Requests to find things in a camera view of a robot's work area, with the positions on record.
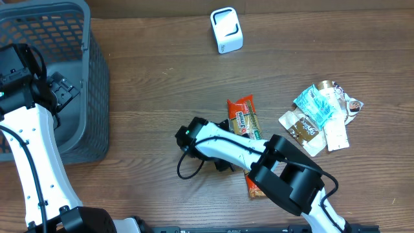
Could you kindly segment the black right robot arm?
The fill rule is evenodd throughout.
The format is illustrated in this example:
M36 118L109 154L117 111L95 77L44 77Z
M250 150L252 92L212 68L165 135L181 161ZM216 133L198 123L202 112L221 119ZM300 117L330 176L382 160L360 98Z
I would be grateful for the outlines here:
M213 161L219 171L236 165L276 205L303 217L313 232L351 232L328 198L338 181L285 137L254 140L232 133L228 121L219 124L195 117L175 134L184 155Z

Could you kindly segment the teal snack packet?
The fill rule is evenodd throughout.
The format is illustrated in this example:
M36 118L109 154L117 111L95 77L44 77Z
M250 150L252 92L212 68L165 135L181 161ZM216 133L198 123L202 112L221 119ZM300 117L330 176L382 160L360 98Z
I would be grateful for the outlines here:
M334 107L314 84L304 90L293 102L316 124L318 129L323 129L334 113Z

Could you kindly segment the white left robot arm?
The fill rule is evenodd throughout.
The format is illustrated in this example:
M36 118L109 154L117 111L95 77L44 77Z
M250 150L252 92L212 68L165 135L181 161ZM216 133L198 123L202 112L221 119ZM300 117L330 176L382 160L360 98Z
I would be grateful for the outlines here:
M29 232L143 232L139 218L113 219L83 206L56 145L57 98L40 52L27 44L1 48L1 131L11 148L25 196Z

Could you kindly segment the beige bread snack bag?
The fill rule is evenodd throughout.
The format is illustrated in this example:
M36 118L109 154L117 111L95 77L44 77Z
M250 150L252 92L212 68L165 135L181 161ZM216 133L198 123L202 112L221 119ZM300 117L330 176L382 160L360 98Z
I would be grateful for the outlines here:
M345 128L360 112L364 103L350 97L336 82L332 81L336 97L340 103L345 119ZM292 111L287 111L279 118L279 123L301 144L305 151L312 157L322 149L327 148L327 140L323 129L318 129L316 124L305 115L294 103Z

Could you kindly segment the red spaghetti pasta packet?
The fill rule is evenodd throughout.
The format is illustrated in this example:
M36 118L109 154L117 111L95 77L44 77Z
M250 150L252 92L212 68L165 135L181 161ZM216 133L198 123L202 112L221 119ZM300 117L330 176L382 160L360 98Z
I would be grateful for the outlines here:
M254 140L263 138L252 94L242 97L236 102L227 100L227 106L228 118L235 134Z

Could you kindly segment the white tube gold cap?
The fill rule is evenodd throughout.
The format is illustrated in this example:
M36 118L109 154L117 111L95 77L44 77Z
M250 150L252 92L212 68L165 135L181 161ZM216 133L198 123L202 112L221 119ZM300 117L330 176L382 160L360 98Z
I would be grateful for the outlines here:
M328 103L333 108L333 114L323 127L328 150L335 151L348 148L349 141L345 128L345 119L340 103L336 97L333 82L330 80L324 80L317 85L317 89L324 97L326 97Z

